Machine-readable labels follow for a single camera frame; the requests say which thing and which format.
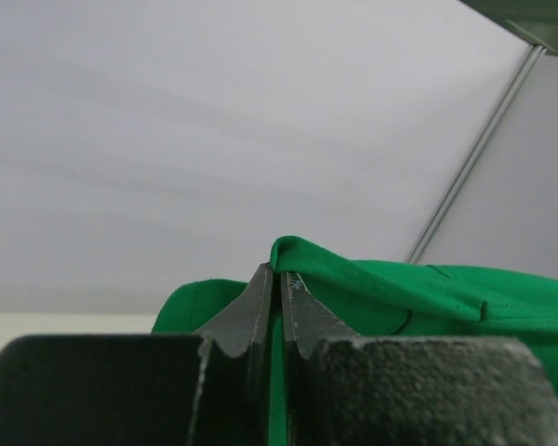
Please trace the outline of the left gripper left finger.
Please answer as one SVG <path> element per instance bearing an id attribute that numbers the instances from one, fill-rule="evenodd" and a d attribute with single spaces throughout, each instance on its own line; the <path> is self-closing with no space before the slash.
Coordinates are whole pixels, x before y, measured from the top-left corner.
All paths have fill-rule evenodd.
<path id="1" fill-rule="evenodd" d="M 266 349 L 272 282 L 270 265 L 259 265 L 244 291 L 195 333 L 216 341 L 228 357 L 259 361 Z"/>

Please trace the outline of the green t shirt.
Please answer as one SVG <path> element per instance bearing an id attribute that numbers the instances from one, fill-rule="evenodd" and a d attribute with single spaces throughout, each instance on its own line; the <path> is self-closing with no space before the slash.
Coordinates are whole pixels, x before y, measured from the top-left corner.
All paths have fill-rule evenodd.
<path id="1" fill-rule="evenodd" d="M 501 332 L 527 343 L 558 395 L 558 281 L 504 269 L 350 260 L 295 236 L 271 250 L 276 273 L 299 273 L 313 295 L 372 335 Z"/>

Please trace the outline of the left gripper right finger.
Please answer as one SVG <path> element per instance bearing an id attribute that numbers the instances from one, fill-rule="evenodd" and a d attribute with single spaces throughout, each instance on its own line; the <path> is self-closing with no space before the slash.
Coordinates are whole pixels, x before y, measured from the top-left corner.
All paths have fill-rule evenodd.
<path id="1" fill-rule="evenodd" d="M 284 339 L 307 361 L 316 344 L 329 337 L 353 336 L 353 328 L 309 290 L 297 272 L 281 274 Z"/>

